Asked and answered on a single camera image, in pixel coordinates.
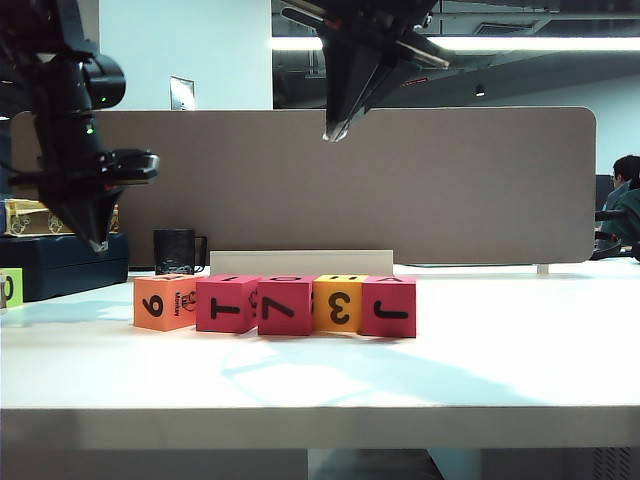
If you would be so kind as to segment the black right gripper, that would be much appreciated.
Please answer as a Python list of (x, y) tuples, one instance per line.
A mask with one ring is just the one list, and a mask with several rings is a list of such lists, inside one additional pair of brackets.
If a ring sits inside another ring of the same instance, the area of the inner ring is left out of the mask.
[(444, 49), (420, 30), (434, 1), (286, 1), (281, 16), (315, 31), (326, 64), (324, 139), (342, 140), (399, 82), (396, 60), (447, 69)]

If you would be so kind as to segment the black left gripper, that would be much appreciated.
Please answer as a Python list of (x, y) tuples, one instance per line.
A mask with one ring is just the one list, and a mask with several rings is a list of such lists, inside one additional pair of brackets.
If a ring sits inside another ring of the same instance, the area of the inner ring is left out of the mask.
[(122, 190), (117, 176), (123, 163), (114, 152), (102, 152), (96, 159), (96, 164), (83, 168), (44, 169), (37, 192), (39, 200), (94, 253), (106, 253), (114, 207)]

